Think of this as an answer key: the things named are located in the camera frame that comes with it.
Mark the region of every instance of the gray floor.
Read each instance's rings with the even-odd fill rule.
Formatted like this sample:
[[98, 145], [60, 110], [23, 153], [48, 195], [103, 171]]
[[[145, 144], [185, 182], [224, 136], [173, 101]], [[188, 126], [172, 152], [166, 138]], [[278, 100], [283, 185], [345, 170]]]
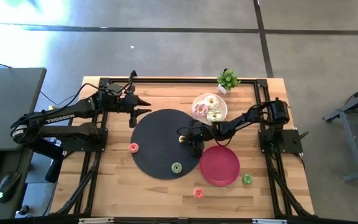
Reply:
[[[0, 22], [258, 27], [251, 0], [2, 2]], [[259, 2], [266, 29], [358, 30], [358, 0]], [[316, 214], [358, 221], [358, 181], [342, 180], [356, 171], [342, 126], [321, 119], [358, 90], [358, 35], [267, 35], [267, 45], [274, 76], [285, 79], [295, 124], [300, 131], [310, 131], [303, 140], [304, 160]], [[259, 34], [36, 32], [0, 27], [0, 63], [46, 67], [42, 90], [55, 101], [72, 95], [84, 75], [128, 75], [133, 69], [143, 76], [215, 76], [229, 67], [242, 77], [266, 77]], [[71, 85], [62, 88], [61, 83]], [[38, 109], [49, 104], [40, 97]], [[45, 186], [45, 192], [51, 189]], [[46, 204], [45, 199], [34, 202], [38, 212], [31, 215], [41, 215]]]

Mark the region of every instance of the red plate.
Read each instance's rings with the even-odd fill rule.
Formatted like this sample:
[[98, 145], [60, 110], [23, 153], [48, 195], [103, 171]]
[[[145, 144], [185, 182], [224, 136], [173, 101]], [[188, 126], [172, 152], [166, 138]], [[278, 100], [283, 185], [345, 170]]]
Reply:
[[240, 173], [240, 162], [236, 154], [227, 147], [209, 147], [200, 159], [200, 169], [211, 184], [223, 187], [233, 183]]

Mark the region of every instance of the wooden table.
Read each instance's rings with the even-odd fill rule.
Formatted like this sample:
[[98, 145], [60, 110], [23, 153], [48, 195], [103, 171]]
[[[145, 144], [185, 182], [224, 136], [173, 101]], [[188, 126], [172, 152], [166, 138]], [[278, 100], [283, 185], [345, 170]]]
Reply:
[[[83, 83], [98, 85], [100, 77], [84, 77]], [[279, 97], [288, 102], [284, 81], [268, 78], [271, 99]], [[135, 83], [135, 93], [152, 104], [150, 109], [177, 109], [191, 114], [193, 100], [202, 93], [215, 93], [227, 103], [226, 120], [231, 120], [254, 105], [253, 85], [243, 84], [223, 95], [217, 84], [207, 83]], [[86, 86], [80, 99], [95, 92]], [[139, 116], [138, 122], [145, 116]], [[158, 180], [143, 173], [128, 152], [132, 130], [128, 125], [128, 114], [109, 113], [107, 128], [109, 137], [102, 154], [98, 180], [94, 195], [92, 217], [199, 217], [199, 218], [267, 218], [273, 217], [272, 199], [267, 178], [266, 161], [260, 153], [257, 131], [253, 124], [236, 133], [230, 145], [240, 160], [241, 170], [237, 180], [227, 187], [215, 187], [204, 180], [197, 166], [186, 176], [175, 180]], [[73, 125], [83, 123], [75, 119]], [[293, 121], [285, 129], [292, 129]], [[206, 143], [206, 148], [215, 145]], [[313, 213], [305, 172], [299, 158], [283, 154], [283, 165], [287, 185], [304, 206]], [[53, 197], [52, 212], [57, 211], [69, 199], [78, 185], [84, 153], [74, 152], [64, 160]], [[244, 185], [241, 177], [250, 174], [252, 185]], [[193, 190], [204, 189], [205, 197], [197, 200]], [[277, 191], [280, 208], [284, 211], [281, 190]], [[88, 189], [85, 189], [82, 208], [85, 207]]]

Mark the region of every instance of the mouse pad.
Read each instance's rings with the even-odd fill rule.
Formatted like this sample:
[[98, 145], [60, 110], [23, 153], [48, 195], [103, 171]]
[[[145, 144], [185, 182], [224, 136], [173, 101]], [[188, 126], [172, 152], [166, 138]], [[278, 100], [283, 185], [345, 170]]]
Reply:
[[[200, 161], [190, 154], [190, 145], [179, 142], [177, 129], [188, 127], [193, 118], [178, 110], [158, 110], [145, 116], [136, 125], [131, 143], [139, 145], [132, 154], [137, 166], [146, 174], [162, 180], [183, 177]], [[182, 171], [172, 172], [172, 164], [182, 164]]]

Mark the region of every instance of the toy donut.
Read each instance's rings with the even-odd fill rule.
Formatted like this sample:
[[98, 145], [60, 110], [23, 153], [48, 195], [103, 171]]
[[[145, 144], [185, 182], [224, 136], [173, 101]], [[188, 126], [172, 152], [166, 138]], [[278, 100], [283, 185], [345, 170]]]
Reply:
[[139, 150], [139, 146], [136, 143], [132, 143], [128, 146], [128, 150], [131, 153], [135, 153]]
[[223, 116], [222, 113], [218, 110], [211, 110], [210, 112], [208, 112], [206, 119], [210, 122], [213, 121], [222, 121]]
[[179, 142], [180, 142], [180, 143], [185, 142], [185, 137], [184, 137], [184, 136], [179, 136]]
[[200, 188], [195, 189], [193, 195], [196, 199], [202, 199], [204, 197], [204, 190]]
[[216, 109], [219, 105], [219, 100], [214, 95], [207, 96], [204, 102], [210, 110]]
[[193, 107], [193, 116], [195, 118], [205, 118], [208, 114], [208, 107], [205, 105], [205, 103], [199, 102]]
[[176, 162], [176, 163], [172, 164], [171, 169], [172, 169], [172, 172], [179, 174], [182, 170], [182, 166], [181, 166], [180, 162]]
[[252, 176], [249, 175], [249, 174], [244, 174], [242, 176], [242, 183], [243, 184], [252, 184], [253, 183], [253, 179], [252, 179]]

